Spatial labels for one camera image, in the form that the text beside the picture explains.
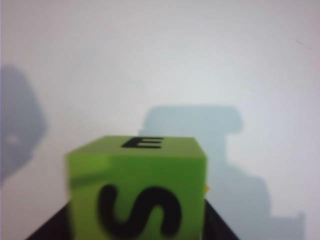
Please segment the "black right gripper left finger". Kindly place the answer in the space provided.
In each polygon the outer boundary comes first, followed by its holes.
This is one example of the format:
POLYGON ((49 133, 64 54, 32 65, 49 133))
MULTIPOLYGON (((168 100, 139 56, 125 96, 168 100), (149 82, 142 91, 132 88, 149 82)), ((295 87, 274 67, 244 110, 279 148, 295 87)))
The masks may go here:
POLYGON ((67 203, 27 240, 72 240, 73 233, 69 222, 69 204, 67 203))

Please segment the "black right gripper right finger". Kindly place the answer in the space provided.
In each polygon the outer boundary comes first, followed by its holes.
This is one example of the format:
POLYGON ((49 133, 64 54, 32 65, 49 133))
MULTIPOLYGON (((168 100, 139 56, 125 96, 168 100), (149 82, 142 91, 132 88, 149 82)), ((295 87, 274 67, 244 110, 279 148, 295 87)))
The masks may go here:
POLYGON ((202 239, 240 240, 206 199, 202 239))

